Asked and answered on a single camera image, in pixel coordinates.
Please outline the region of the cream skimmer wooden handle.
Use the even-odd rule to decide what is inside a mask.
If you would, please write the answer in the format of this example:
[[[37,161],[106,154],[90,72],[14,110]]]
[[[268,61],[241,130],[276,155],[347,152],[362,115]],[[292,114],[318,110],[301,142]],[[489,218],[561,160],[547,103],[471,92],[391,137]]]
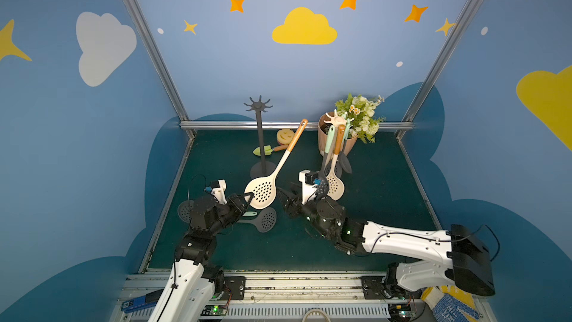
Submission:
[[[300,122],[300,125],[293,136],[293,139],[291,140],[289,146],[287,147],[286,152],[282,155],[282,158],[280,159],[277,167],[270,175],[266,177],[257,177],[251,180],[250,183],[247,184],[244,193],[246,195],[248,195],[249,193],[253,194],[252,198],[250,198],[249,201],[249,205],[252,208],[257,210],[263,210],[266,207],[269,207],[269,205],[271,205],[272,202],[274,202],[277,194],[276,177],[280,172],[280,170],[282,169],[283,165],[285,164],[287,158],[290,156],[290,153],[292,152],[293,148],[298,142],[299,137],[301,137],[303,131],[305,130],[305,128],[307,128],[307,126],[308,126],[308,120],[303,119],[302,122]]]
[[[343,194],[344,194],[344,191],[345,191],[344,183],[335,173],[335,169],[336,169],[336,166],[338,163],[338,157],[339,157],[339,154],[340,154],[341,148],[342,148],[345,130],[346,130],[345,125],[340,125],[338,128],[338,133],[337,133],[336,143],[335,143],[335,150],[334,150],[334,155],[332,158],[332,164],[330,167],[329,174],[327,176],[327,181],[329,182],[328,196],[329,196],[329,198],[333,199],[334,201],[338,201],[339,199],[341,199]]]

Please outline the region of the dark grey utensil rack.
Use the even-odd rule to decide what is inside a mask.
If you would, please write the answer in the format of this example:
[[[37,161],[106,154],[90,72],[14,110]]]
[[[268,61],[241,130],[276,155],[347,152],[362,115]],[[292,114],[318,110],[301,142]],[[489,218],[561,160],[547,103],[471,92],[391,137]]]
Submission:
[[[258,177],[265,177],[269,174],[273,173],[276,168],[276,165],[273,162],[268,162],[265,158],[265,141],[264,141],[264,131],[262,125],[262,113],[266,113],[267,108],[271,108],[272,106],[269,105],[270,100],[262,101],[262,97],[259,96],[257,101],[254,101],[252,97],[250,97],[251,103],[244,103],[245,106],[248,107],[247,111],[254,111],[256,115],[256,124],[257,124],[257,132],[258,132],[258,142],[259,142],[259,155],[260,155],[260,162],[255,164],[250,170],[250,177],[252,179]]]

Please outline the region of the cream utensil rack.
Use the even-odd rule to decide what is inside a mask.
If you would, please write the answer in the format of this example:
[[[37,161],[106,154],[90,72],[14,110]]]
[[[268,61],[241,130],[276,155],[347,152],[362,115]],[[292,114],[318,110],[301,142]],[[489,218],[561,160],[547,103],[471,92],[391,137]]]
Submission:
[[[326,146],[326,139],[328,136],[329,127],[334,123],[341,122],[341,119],[347,120],[348,119],[347,114],[343,113],[341,116],[339,116],[338,112],[336,110],[334,112],[331,112],[331,113],[325,113],[320,118],[319,131],[318,131],[318,145],[319,145],[320,154],[322,156],[324,154],[324,150],[325,150],[325,146]],[[354,144],[355,144],[355,142],[353,141],[352,134],[349,132],[349,136],[348,136],[348,140],[346,142],[346,148],[345,148],[346,155],[351,151]],[[337,164],[336,169],[335,169],[335,173],[339,178],[341,178],[343,175],[343,172],[345,172],[345,171],[342,170],[341,164],[338,161],[338,164]]]

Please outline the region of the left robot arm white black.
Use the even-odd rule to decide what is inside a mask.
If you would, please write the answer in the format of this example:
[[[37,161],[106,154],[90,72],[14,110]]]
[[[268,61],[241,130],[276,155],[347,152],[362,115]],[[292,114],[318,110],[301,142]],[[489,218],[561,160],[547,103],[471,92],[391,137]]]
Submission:
[[[189,229],[174,251],[174,263],[151,321],[198,321],[208,302],[223,291],[224,272],[208,266],[217,247],[216,235],[238,222],[254,194],[232,194],[227,203],[214,195],[196,199]]]

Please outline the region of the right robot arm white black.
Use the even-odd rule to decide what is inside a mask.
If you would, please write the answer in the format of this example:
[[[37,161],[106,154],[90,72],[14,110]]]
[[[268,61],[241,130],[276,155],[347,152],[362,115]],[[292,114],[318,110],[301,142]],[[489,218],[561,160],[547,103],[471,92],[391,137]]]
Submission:
[[[387,268],[383,281],[384,296],[394,298],[433,286],[456,286],[481,297],[495,295],[490,249],[476,231],[463,225],[449,230],[410,230],[375,222],[352,219],[346,208],[328,196],[302,189],[278,190],[284,211],[292,218],[303,217],[336,249],[365,257],[386,253],[408,258]]]

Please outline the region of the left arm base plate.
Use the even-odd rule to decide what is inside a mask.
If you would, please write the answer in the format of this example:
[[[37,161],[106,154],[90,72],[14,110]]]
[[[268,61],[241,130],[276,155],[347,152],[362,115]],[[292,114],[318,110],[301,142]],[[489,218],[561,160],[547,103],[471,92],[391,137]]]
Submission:
[[[214,295],[216,301],[227,300],[231,297],[231,301],[242,301],[246,291],[246,277],[230,276],[224,277],[223,289]]]

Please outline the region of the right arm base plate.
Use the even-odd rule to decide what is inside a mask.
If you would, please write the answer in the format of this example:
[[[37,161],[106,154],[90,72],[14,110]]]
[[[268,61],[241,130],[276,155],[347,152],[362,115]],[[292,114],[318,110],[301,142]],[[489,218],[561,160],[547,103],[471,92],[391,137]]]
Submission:
[[[360,278],[365,300],[391,300],[404,296],[395,279],[384,276],[366,275]]]

